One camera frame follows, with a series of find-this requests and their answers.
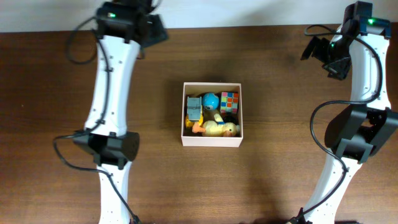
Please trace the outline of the pink cardboard box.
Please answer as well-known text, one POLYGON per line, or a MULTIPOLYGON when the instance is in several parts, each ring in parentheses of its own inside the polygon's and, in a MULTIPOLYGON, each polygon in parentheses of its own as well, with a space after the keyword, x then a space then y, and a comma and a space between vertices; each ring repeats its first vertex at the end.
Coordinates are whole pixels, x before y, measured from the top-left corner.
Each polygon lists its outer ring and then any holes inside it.
MULTIPOLYGON (((220 102, 216 110, 206 110, 203 107, 203 123, 208 120, 223 124, 223 118, 229 114, 221 114, 220 102)), ((243 140, 243 116, 241 101, 241 84, 239 83, 200 83, 185 82, 183 84, 183 103, 182 103, 182 144, 184 146, 202 146, 202 147, 239 147, 243 140), (235 116, 239 120, 240 132, 235 137, 204 137, 201 133, 193 133, 192 128, 185 127, 185 117, 187 113, 187 97, 203 98, 205 93, 215 93, 219 100, 222 92, 234 92, 239 94, 239 107, 235 116)))

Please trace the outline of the blue white ball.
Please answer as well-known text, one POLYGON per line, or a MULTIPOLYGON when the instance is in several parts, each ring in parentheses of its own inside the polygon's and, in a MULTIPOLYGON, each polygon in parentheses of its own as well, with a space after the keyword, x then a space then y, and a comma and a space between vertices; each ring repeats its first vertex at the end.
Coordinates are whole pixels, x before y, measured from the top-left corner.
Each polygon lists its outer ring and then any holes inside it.
POLYGON ((219 97, 215 93, 205 93, 202 98, 202 105, 206 110, 216 110, 219 102, 219 97))

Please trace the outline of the yellow grey toy truck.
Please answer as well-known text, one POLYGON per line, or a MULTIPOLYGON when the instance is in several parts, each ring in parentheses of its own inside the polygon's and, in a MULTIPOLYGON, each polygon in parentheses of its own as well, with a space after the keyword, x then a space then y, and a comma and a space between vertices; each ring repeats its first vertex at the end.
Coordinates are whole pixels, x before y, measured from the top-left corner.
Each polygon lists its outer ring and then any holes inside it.
POLYGON ((203 124, 202 98, 187 97, 187 113, 185 117, 185 127, 192 128, 196 123, 203 124))

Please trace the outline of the colourful puzzle cube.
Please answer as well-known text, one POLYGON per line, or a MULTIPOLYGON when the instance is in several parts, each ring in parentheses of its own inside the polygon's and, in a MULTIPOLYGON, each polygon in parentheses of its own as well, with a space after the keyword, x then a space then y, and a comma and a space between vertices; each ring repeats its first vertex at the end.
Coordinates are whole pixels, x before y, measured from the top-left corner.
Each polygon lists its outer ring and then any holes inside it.
POLYGON ((222 92, 220 99, 221 114, 236 114, 239 107, 239 94, 234 92, 222 92))

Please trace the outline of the yellow plush duck toy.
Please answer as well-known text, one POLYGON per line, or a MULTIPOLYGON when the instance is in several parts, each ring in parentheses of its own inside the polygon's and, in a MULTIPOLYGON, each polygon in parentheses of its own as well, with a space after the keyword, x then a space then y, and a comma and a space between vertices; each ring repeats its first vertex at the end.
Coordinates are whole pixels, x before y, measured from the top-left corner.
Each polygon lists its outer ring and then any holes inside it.
POLYGON ((201 133, 204 137, 235 137, 240 132, 240 125, 234 123, 218 124, 216 121, 208 120, 203 124, 195 123, 192 132, 201 133))

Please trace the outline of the black round lid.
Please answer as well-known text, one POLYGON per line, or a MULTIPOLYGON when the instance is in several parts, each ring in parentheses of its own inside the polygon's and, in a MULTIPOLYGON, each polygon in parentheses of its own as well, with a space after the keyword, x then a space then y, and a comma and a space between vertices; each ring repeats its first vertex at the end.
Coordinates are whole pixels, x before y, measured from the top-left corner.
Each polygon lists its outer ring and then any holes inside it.
POLYGON ((238 118, 237 117, 235 117, 235 116, 232 116, 232 115, 226 115, 224 118, 223 118, 223 121, 225 122, 225 123, 234 123, 235 125, 238 125, 239 124, 239 120, 238 120, 238 118))

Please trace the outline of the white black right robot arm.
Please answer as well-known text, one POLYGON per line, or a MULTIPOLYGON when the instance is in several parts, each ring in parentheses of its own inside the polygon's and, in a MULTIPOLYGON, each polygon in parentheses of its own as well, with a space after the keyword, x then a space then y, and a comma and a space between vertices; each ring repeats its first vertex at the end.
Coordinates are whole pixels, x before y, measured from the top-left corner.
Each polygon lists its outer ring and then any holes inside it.
POLYGON ((337 29, 324 33, 304 31, 311 38, 301 56, 322 62, 328 77, 344 80, 352 74, 349 100, 318 105, 310 117, 328 105, 346 108, 328 124, 324 141, 325 165, 310 200, 289 223, 335 223, 336 211, 353 176, 376 155, 397 129, 397 113, 391 108, 386 85, 386 54, 391 22, 373 17, 370 2, 356 1, 345 9, 337 29))

